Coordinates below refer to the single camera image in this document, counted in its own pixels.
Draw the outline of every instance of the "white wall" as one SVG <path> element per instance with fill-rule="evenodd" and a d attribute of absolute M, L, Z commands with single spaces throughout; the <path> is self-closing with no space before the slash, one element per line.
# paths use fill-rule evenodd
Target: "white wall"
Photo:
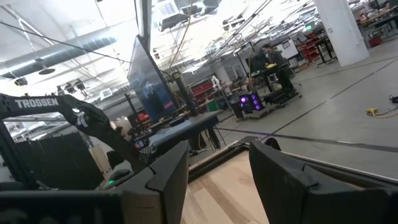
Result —
<path fill-rule="evenodd" d="M 314 0 L 341 66 L 369 57 L 347 0 Z"/>

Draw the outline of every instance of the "wooden board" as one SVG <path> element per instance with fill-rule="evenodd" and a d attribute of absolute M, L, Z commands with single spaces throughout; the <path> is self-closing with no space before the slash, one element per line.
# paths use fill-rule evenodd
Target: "wooden board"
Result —
<path fill-rule="evenodd" d="M 247 151 L 188 185 L 181 224 L 268 224 Z"/>

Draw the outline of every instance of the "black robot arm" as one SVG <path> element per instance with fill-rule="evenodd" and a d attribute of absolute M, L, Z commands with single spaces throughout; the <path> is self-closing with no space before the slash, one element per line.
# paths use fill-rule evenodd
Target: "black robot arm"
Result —
<path fill-rule="evenodd" d="M 71 95 L 8 96 L 0 94 L 0 119 L 42 113 L 61 113 L 79 131 L 98 138 L 129 161 L 134 173 L 146 166 L 139 161 L 139 151 L 114 131 L 102 110 Z"/>

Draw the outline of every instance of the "concrete floor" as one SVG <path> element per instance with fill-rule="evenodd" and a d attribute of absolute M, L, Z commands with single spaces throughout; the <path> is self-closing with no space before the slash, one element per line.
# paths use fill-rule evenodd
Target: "concrete floor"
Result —
<path fill-rule="evenodd" d="M 296 75 L 303 98 L 259 121 L 217 127 L 227 144 L 245 136 L 274 136 L 283 151 L 398 179 L 398 116 L 376 119 L 366 109 L 395 108 L 398 95 L 398 39 L 371 49 L 349 67 L 312 65 Z"/>

